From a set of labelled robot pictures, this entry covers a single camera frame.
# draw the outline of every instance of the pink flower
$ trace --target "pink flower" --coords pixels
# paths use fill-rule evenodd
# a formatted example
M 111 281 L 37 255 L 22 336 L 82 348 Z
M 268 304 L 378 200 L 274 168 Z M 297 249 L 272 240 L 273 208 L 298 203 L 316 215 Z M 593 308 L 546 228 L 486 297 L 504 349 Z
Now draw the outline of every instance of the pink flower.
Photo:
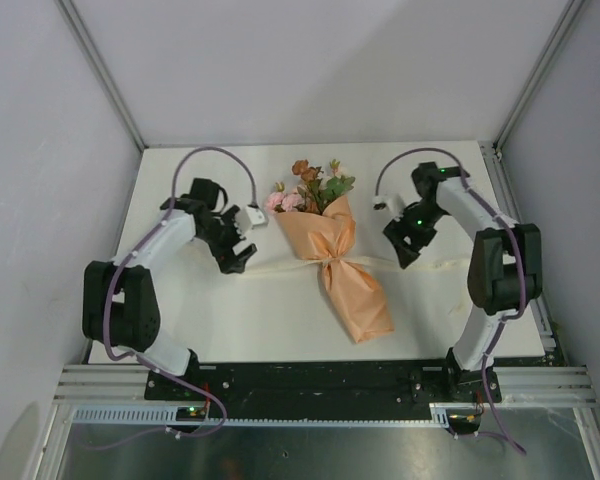
M 302 204 L 304 199 L 298 193 L 290 193 L 282 200 L 282 209 L 285 212 L 295 212 L 296 206 Z
M 282 204 L 285 199 L 285 194 L 282 192 L 274 192 L 267 197 L 264 208 L 269 213 L 276 213 L 276 207 Z

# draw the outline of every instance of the gray floor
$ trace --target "gray floor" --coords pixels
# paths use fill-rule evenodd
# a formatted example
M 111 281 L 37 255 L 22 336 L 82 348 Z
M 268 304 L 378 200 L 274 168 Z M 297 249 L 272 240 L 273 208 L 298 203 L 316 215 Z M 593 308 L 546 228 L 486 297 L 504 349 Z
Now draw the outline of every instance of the gray floor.
M 106 444 L 146 427 L 74 426 L 63 476 L 81 479 L 398 480 L 593 479 L 571 410 L 503 411 L 529 452 L 484 438 L 453 440 L 442 429 L 225 428 L 176 441 L 152 433 L 104 452 Z M 492 430 L 487 413 L 482 429 Z

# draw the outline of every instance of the bouquet wrap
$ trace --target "bouquet wrap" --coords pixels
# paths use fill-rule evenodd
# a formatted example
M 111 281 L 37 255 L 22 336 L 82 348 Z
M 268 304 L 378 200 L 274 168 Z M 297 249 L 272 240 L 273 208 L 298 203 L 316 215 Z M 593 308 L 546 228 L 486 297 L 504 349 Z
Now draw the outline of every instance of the bouquet wrap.
M 382 286 L 361 265 L 344 258 L 356 234 L 346 196 L 336 199 L 322 215 L 284 212 L 276 218 L 299 258 L 322 261 L 325 290 L 354 342 L 393 332 Z

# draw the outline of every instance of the bouquet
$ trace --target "bouquet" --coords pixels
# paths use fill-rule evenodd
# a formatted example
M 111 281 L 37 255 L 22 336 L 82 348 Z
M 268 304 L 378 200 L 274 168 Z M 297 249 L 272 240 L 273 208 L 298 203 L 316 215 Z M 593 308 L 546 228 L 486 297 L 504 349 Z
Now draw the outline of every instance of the bouquet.
M 275 214 L 299 258 L 321 261 L 327 294 L 355 343 L 393 332 L 381 285 L 344 258 L 355 244 L 356 222 L 346 197 L 355 177 L 337 160 L 329 164 L 330 175 L 308 160 L 298 160 L 291 171 L 299 184 L 287 193 L 284 183 L 276 183 L 266 209 Z

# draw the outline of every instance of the cable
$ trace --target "cable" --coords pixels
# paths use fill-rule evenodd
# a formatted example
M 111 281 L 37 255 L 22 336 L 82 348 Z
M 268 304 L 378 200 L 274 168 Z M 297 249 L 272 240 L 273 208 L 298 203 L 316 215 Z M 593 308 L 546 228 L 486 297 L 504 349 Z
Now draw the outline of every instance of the cable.
M 111 307 L 113 304 L 113 296 L 115 294 L 115 290 L 116 290 L 116 286 L 118 284 L 118 281 L 120 280 L 120 275 L 122 274 L 122 272 L 124 271 L 125 267 L 129 264 L 129 262 L 131 261 L 131 259 L 133 259 L 135 257 L 135 255 L 137 255 L 138 251 L 140 249 L 142 249 L 142 247 L 144 247 L 144 245 L 147 244 L 147 242 L 149 240 L 151 240 L 151 238 L 153 238 L 153 236 L 164 226 L 166 226 L 167 224 L 167 220 L 169 220 L 169 217 L 171 217 L 171 214 L 173 213 L 173 209 L 175 207 L 175 203 L 176 203 L 176 185 L 178 182 L 178 175 L 180 174 L 180 171 L 182 170 L 182 167 L 184 167 L 184 164 L 187 163 L 187 161 L 193 157 L 195 154 L 197 153 L 201 153 L 201 152 L 219 152 L 219 153 L 223 153 L 225 155 L 227 155 L 228 157 L 230 157 L 231 159 L 233 159 L 235 162 L 237 162 L 244 170 L 245 172 L 247 172 L 247 175 L 249 176 L 249 180 L 251 181 L 251 205 L 255 206 L 257 205 L 257 193 L 256 193 L 256 182 L 255 179 L 253 178 L 253 174 L 251 173 L 251 171 L 249 170 L 249 167 L 247 167 L 247 165 L 240 160 L 236 155 L 234 155 L 233 153 L 229 152 L 228 150 L 225 150 L 223 148 L 219 148 L 219 147 L 199 147 L 196 148 L 194 150 L 191 150 L 189 153 L 187 153 L 182 160 L 180 160 L 180 163 L 178 163 L 178 166 L 175 169 L 175 172 L 173 173 L 173 178 L 171 181 L 171 196 L 169 197 L 169 206 L 167 207 L 167 210 L 165 211 L 164 215 L 162 216 L 162 218 L 160 219 L 160 221 L 151 229 L 149 230 L 149 232 L 140 239 L 140 241 L 131 249 L 131 251 L 124 257 L 124 259 L 120 262 L 120 265 L 118 265 L 118 267 L 116 268 L 115 272 L 113 273 L 113 277 L 111 278 L 111 283 L 109 284 L 109 288 L 107 290 L 107 296 L 105 299 L 105 305 L 104 305 L 104 314 L 103 314 L 103 344 L 104 344 L 104 349 L 107 352 L 107 356 L 113 360 L 114 362 L 117 362 L 119 360 L 122 360 L 123 358 L 127 358 L 129 356 L 134 355 L 133 352 L 125 352 L 121 355 L 116 355 L 113 351 L 112 345 L 111 345 Z M 218 425 L 214 426 L 212 429 L 210 430 L 205 430 L 203 432 L 193 432 L 190 434 L 185 434 L 183 432 L 180 432 L 179 435 L 180 436 L 185 436 L 185 437 L 204 437 L 207 435 L 210 435 L 214 432 L 216 432 L 217 430 L 219 430 L 222 425 L 224 424 L 224 422 L 227 420 L 227 410 L 225 408 L 225 406 L 223 405 L 223 403 L 220 401 L 220 399 L 218 397 L 216 397 L 215 395 L 206 392 L 205 390 L 196 387 L 195 385 L 191 385 L 190 383 L 182 380 L 181 378 L 176 377 L 175 375 L 171 375 L 168 372 L 164 372 L 160 369 L 158 369 L 155 365 L 153 365 L 152 363 L 150 363 L 147 360 L 144 360 L 140 357 L 137 357 L 137 360 L 140 364 L 146 366 L 147 368 L 149 368 L 150 370 L 156 371 L 158 373 L 160 373 L 162 376 L 168 378 L 169 380 L 176 382 L 180 385 L 182 385 L 185 388 L 188 388 L 196 393 L 199 393 L 201 395 L 204 395 L 205 397 L 207 397 L 208 399 L 212 400 L 213 402 L 215 402 L 218 407 L 220 408 L 220 411 L 222 412 L 222 420 L 220 421 L 220 423 L 218 423 Z M 114 448 L 117 447 L 119 445 L 123 445 L 125 443 L 127 443 L 128 441 L 131 441 L 135 438 L 138 438 L 142 435 L 145 435 L 147 433 L 152 433 L 152 432 L 156 432 L 162 430 L 162 427 L 157 427 L 157 428 L 152 428 L 152 429 L 148 429 L 145 430 L 143 432 L 139 432 L 136 435 L 133 435 L 131 437 L 129 437 L 128 439 L 125 439 L 123 441 L 120 442 L 116 442 L 112 445 L 105 445 L 103 447 L 88 447 L 91 448 L 93 450 L 106 450 L 108 448 Z
M 504 439 L 514 448 L 514 450 L 516 450 L 516 452 L 518 452 L 521 455 L 526 455 L 527 451 L 524 449 L 524 447 L 522 447 L 522 445 L 520 445 L 518 442 L 516 442 L 513 439 L 513 437 L 511 437 L 511 434 L 507 430 L 507 428 L 502 420 L 502 417 L 500 416 L 500 413 L 496 409 L 495 403 L 493 402 L 493 398 L 491 397 L 491 392 L 490 392 L 489 385 L 487 382 L 487 362 L 489 361 L 489 356 L 493 353 L 493 350 L 495 349 L 496 344 L 498 343 L 498 340 L 500 340 L 500 337 L 502 336 L 502 332 L 504 331 L 506 322 L 508 322 L 509 320 L 517 320 L 520 317 L 522 317 L 522 315 L 524 314 L 525 307 L 527 305 L 527 295 L 526 295 L 526 288 L 525 288 L 525 281 L 524 281 L 524 268 L 522 265 L 522 255 L 520 253 L 520 247 L 518 246 L 518 242 L 513 233 L 513 230 L 511 230 L 511 227 L 509 227 L 509 225 L 507 225 L 507 222 L 505 222 L 498 215 L 498 212 L 495 211 L 495 209 L 489 204 L 489 202 L 487 202 L 484 198 L 482 198 L 482 196 L 478 192 L 476 192 L 471 187 L 471 185 L 469 185 L 469 182 L 467 180 L 467 172 L 465 171 L 460 159 L 458 157 L 456 157 L 453 153 L 451 153 L 447 150 L 443 150 L 442 148 L 436 148 L 436 147 L 414 148 L 413 150 L 409 150 L 407 152 L 401 153 L 397 157 L 390 160 L 382 168 L 382 170 L 380 171 L 380 174 L 378 175 L 378 180 L 376 181 L 375 195 L 376 196 L 379 195 L 380 182 L 382 181 L 382 177 L 384 176 L 384 173 L 387 171 L 387 169 L 391 165 L 393 165 L 395 162 L 397 162 L 401 158 L 406 157 L 407 155 L 412 155 L 414 153 L 420 153 L 420 152 L 435 152 L 435 153 L 441 153 L 443 155 L 450 157 L 458 165 L 458 167 L 460 167 L 460 183 L 462 184 L 464 189 L 496 221 L 496 223 L 507 232 L 507 236 L 509 237 L 509 241 L 511 242 L 511 247 L 513 249 L 513 256 L 515 257 L 515 261 L 516 261 L 516 272 L 518 274 L 518 282 L 520 283 L 520 303 L 518 305 L 518 311 L 516 313 L 509 314 L 509 315 L 503 315 L 502 318 L 500 318 L 500 322 L 496 329 L 496 333 L 494 334 L 493 339 L 491 340 L 491 343 L 489 344 L 489 346 L 487 347 L 487 350 L 484 353 L 484 357 L 482 359 L 482 368 L 480 369 L 480 372 L 482 375 L 482 387 L 484 388 L 485 395 L 487 397 L 487 402 L 489 403 L 489 407 L 491 408 L 491 411 L 493 412 L 493 417 L 495 418 L 496 423 L 498 424 L 498 427 L 500 428 L 500 431 L 502 433 L 500 434 L 500 433 L 492 433 L 492 432 L 483 432 L 479 435 Z

